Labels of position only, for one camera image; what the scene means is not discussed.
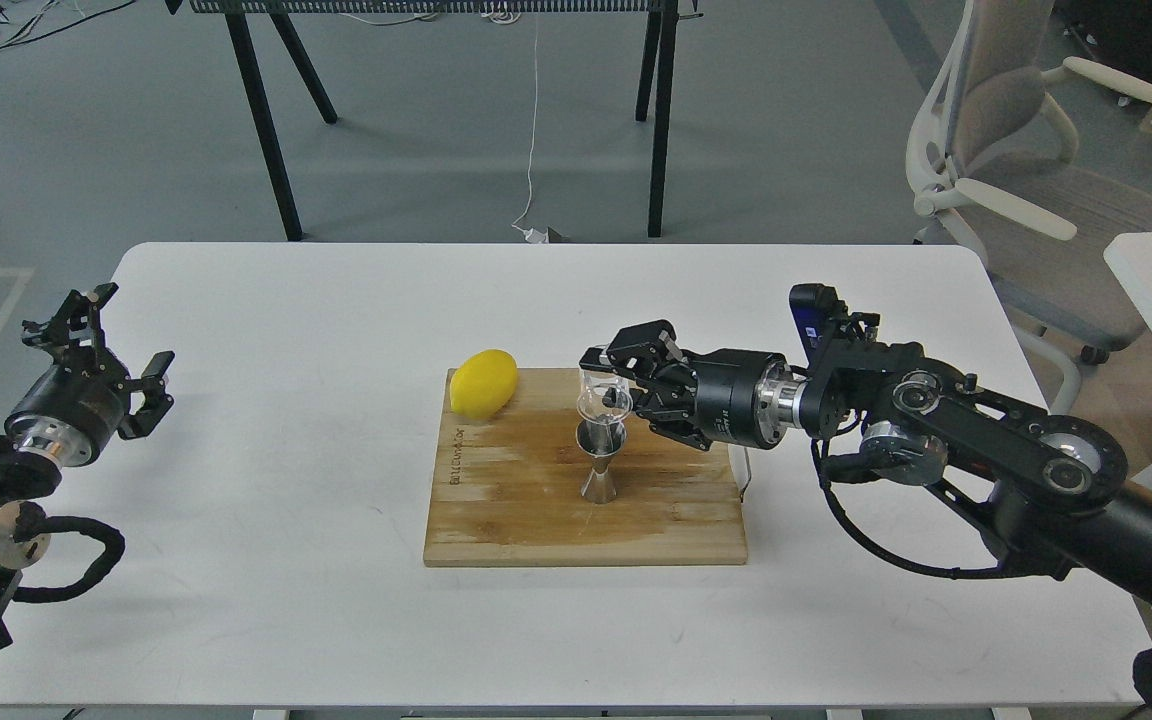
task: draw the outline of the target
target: yellow lemon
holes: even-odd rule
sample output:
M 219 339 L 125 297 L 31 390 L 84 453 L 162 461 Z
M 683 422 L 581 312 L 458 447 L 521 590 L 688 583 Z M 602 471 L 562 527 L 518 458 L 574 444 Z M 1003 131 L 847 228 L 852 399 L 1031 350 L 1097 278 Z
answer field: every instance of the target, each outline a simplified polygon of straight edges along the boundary
M 483 420 L 509 402 L 518 387 L 518 365 L 505 350 L 484 350 L 452 373 L 452 412 Z

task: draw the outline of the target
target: office chair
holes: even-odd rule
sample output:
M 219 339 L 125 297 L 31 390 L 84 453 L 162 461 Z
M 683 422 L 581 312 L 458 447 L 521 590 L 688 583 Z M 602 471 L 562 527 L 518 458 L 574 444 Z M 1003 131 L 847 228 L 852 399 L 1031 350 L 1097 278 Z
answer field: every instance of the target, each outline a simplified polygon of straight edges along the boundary
M 1043 325 L 1011 327 L 1020 344 L 1061 370 L 1053 414 L 1068 414 L 1082 374 L 1041 333 L 1085 343 L 1100 364 L 1146 325 L 1102 259 L 1124 232 L 1152 232 L 1152 196 L 1073 165 L 1078 131 L 1047 88 L 1085 78 L 1152 104 L 1152 85 L 1083 58 L 1037 67 L 1052 0 L 968 0 L 963 23 L 905 145 L 914 210 L 931 220 L 919 241 L 969 247 L 998 298 Z M 991 151 L 1041 115 L 1060 138 L 1056 158 Z

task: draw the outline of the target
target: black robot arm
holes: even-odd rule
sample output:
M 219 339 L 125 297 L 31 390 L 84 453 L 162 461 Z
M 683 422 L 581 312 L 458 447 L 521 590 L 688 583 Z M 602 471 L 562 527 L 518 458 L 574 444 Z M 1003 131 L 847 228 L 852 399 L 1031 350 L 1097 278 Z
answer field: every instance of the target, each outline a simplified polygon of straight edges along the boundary
M 828 286 L 795 286 L 790 310 L 805 369 L 774 353 L 682 350 L 666 320 L 622 328 L 579 364 L 635 381 L 634 411 L 650 429 L 700 450 L 712 441 L 768 448 L 787 430 L 803 430 L 838 523 L 902 569 L 1063 579 L 1083 566 L 1152 605 L 1152 492 L 1126 479 L 1111 434 L 983 388 L 975 374 L 925 357 L 918 343 L 878 342 L 878 314 L 849 313 Z M 831 439 L 852 429 L 858 449 L 831 455 Z M 987 500 L 956 488 L 947 467 L 992 482 Z M 831 486 L 879 479 L 926 488 L 978 530 L 995 568 L 931 568 L 878 546 Z M 1135 680 L 1152 705 L 1152 651 L 1138 657 Z
M 166 369 L 172 353 L 159 353 L 141 378 L 105 343 L 100 310 L 118 287 L 70 291 L 45 323 L 24 323 L 22 342 L 51 356 L 52 364 L 15 406 L 0 434 L 0 650 L 12 643 L 3 624 L 9 601 L 60 602 L 86 592 L 123 555 L 123 536 L 89 518 L 47 516 L 36 498 L 60 484 L 61 469 L 88 465 L 115 432 L 147 435 L 170 410 Z M 132 395 L 143 400 L 132 410 Z M 67 588 L 20 588 L 22 570 L 47 550 L 52 533 L 76 532 L 104 544 L 101 555 Z

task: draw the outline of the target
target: table leg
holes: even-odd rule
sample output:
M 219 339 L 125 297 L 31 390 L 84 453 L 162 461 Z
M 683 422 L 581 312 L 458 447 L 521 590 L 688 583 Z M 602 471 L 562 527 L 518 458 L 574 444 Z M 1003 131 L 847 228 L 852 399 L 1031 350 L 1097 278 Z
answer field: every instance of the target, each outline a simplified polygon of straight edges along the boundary
M 679 35 L 679 0 L 660 8 L 660 58 L 657 68 L 655 137 L 652 142 L 652 191 L 647 202 L 647 236 L 660 237 L 664 213 L 664 159 L 669 145 L 669 100 L 673 96 L 673 50 Z
M 260 150 L 265 154 L 265 167 L 270 169 L 270 183 L 274 187 L 274 200 L 278 200 L 278 214 L 283 218 L 283 229 L 287 240 L 297 241 L 303 237 L 301 218 L 296 213 L 296 200 L 291 198 L 291 181 L 287 179 L 287 165 L 283 165 L 283 151 L 278 146 L 278 132 L 274 131 L 274 115 L 270 114 L 270 99 L 265 96 L 265 85 L 260 79 L 260 68 L 256 65 L 256 51 L 252 47 L 252 36 L 247 28 L 247 17 L 242 13 L 225 15 L 229 26 L 229 40 L 234 44 L 234 56 L 238 60 L 238 73 L 243 76 L 243 89 L 247 91 L 247 104 L 251 105 L 252 122 L 256 123 L 256 136 L 260 137 Z
M 655 74 L 655 53 L 660 47 L 660 13 L 647 14 L 647 35 L 643 41 L 643 71 L 639 74 L 639 104 L 635 106 L 634 119 L 649 119 L 649 101 L 652 100 L 652 76 Z
M 319 73 L 314 69 L 314 63 L 310 63 L 310 54 L 305 52 L 305 45 L 301 44 L 301 36 L 297 36 L 296 28 L 291 26 L 291 18 L 287 13 L 271 13 L 270 18 L 274 20 L 274 28 L 278 29 L 279 37 L 283 38 L 287 53 L 291 55 L 291 61 L 296 63 L 296 69 L 301 73 L 301 78 L 305 81 L 305 88 L 310 90 L 310 97 L 314 98 L 314 105 L 319 106 L 319 114 L 323 122 L 333 124 L 338 121 L 338 114 L 328 99 L 328 92 L 323 88 Z

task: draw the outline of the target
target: cutting board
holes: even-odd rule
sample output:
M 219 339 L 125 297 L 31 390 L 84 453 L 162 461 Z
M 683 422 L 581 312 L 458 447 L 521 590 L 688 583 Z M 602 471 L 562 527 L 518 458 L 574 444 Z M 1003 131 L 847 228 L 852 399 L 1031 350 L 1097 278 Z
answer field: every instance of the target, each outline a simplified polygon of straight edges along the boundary
M 576 446 L 577 395 L 578 370 L 521 369 L 500 414 L 468 420 L 444 386 L 425 564 L 743 564 L 727 446 L 695 450 L 630 416 L 611 467 L 620 495 L 591 503 L 579 495 L 590 458 Z

